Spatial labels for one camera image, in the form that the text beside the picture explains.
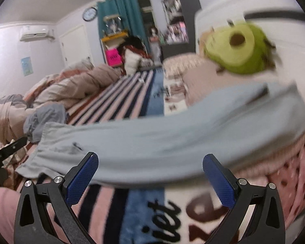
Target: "black device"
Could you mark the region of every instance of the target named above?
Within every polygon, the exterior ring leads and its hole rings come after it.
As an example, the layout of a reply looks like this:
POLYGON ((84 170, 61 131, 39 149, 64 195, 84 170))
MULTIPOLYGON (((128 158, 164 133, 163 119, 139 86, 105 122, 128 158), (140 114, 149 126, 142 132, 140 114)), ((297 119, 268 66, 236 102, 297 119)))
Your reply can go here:
POLYGON ((27 137, 22 137, 17 141, 3 147, 0 150, 0 185, 2 186, 4 181, 8 178, 8 172, 3 167, 3 161, 7 159, 9 156, 26 146, 27 137))
MULTIPOLYGON (((51 183, 27 181, 22 189, 15 220, 15 244, 63 244, 48 216, 45 203, 52 203, 55 214, 71 244, 95 244, 84 230, 71 205, 79 202, 98 168, 98 156, 89 152, 67 175, 51 183)), ((203 160, 204 172, 224 206, 230 208, 206 244, 229 244, 250 205, 256 205, 239 244, 284 244, 285 222, 276 186, 250 185, 236 177, 209 154, 203 160)), ((305 243, 305 228, 294 244, 305 243)))

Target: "black strap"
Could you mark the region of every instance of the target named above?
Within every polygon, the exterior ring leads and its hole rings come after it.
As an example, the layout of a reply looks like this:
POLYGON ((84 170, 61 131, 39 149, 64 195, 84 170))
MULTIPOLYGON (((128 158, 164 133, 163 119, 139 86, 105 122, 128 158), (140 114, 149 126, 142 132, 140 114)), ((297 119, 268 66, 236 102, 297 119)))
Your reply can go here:
POLYGON ((244 14, 244 19, 293 19, 305 22, 305 13, 292 10, 269 10, 246 13, 244 14))

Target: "teal curtain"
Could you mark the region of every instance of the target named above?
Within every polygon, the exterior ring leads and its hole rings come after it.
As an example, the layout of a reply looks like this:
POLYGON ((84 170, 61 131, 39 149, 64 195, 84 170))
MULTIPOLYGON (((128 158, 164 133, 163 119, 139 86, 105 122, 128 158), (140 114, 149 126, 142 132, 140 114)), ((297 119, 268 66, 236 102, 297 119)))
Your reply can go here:
POLYGON ((141 8, 138 0, 105 0, 97 3, 99 36, 104 37, 106 25, 103 18, 112 14, 119 14, 122 19, 123 29, 128 29, 130 35, 141 38, 147 51, 150 52, 148 38, 143 25, 141 8))

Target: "poster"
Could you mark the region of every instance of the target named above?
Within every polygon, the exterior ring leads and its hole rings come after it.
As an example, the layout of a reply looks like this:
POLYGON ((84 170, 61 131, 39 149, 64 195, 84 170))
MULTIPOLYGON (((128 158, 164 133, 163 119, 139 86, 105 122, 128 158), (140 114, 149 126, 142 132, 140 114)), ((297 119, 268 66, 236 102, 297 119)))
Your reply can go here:
POLYGON ((30 59, 30 57, 21 59, 21 67, 23 68, 24 76, 33 74, 33 67, 30 59))

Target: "blue gripper pad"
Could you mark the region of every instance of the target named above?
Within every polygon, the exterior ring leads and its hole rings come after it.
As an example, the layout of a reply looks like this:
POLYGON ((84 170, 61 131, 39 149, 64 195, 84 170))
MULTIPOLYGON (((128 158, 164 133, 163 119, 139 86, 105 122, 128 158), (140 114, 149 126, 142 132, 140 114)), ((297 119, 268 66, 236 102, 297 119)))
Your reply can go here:
POLYGON ((203 158, 202 166, 222 205, 232 209, 238 193, 236 177, 230 170, 225 169, 213 154, 203 158))
POLYGON ((79 203, 88 184, 98 168, 98 156, 93 154, 79 170, 75 178, 67 188, 66 203, 69 207, 79 203))

